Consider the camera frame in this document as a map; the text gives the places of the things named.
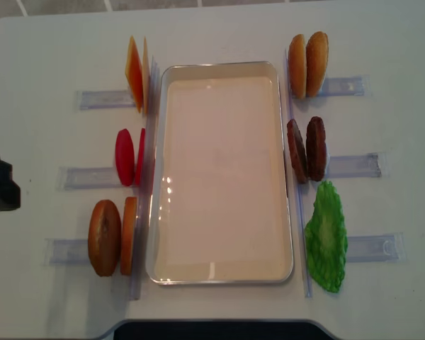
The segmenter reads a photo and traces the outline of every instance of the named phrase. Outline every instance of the top bun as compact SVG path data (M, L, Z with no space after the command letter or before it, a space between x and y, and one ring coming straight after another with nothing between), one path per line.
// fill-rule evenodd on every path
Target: top bun
M329 41L327 34L316 32L307 43L307 95L315 97L326 75L329 56Z
M307 60L305 58L305 39L303 34L291 40L288 50L288 70L290 72L291 91L299 99L305 98L307 85Z

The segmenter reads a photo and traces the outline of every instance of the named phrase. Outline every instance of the toy tomato slice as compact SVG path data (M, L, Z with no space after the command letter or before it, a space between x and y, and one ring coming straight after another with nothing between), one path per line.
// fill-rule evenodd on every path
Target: toy tomato slice
M130 186L134 179L134 144L128 129L116 136L115 163L121 184Z
M145 152L145 129L142 129L140 133L140 144L139 144L139 154L137 156L137 168L135 169L135 184L140 185L140 179L142 177L142 166L143 166L143 156Z
M137 106L137 110L140 112L143 105L142 63L134 37L132 36L130 37L129 47L127 48L127 58L126 78L134 96L135 106Z

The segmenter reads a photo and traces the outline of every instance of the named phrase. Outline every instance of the toy hamburger patty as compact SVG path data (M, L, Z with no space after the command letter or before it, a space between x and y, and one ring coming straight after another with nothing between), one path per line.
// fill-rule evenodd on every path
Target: toy hamburger patty
M304 143L299 128L294 119L287 124L288 146L290 148L291 166L295 171L299 183L307 183L307 159Z
M313 181L321 181L327 163L326 131L323 120L313 117L307 126L307 169Z

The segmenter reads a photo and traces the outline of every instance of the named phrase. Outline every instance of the red tomato slice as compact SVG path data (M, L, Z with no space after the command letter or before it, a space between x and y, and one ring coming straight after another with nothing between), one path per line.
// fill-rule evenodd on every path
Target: red tomato slice
M135 169L135 184L140 185L140 178L142 177L142 166L143 166L143 156L145 153L145 129L142 129L140 133L140 144L139 144L139 154L137 156L137 168Z
M130 186L134 179L134 144L128 129L123 129L116 136L115 163L121 184Z

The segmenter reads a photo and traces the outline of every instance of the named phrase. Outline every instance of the brown patty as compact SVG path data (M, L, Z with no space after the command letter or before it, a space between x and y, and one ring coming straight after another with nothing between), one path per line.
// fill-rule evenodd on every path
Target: brown patty
M323 120L313 117L307 126L307 169L313 181L321 181L327 162L326 131Z
M88 233L88 256L99 276L112 276L120 258L121 219L111 200L100 200L93 209Z
M294 119L286 126L288 131L288 146L290 148L291 166L295 171L299 183L307 183L307 159L305 157L304 143L299 128Z

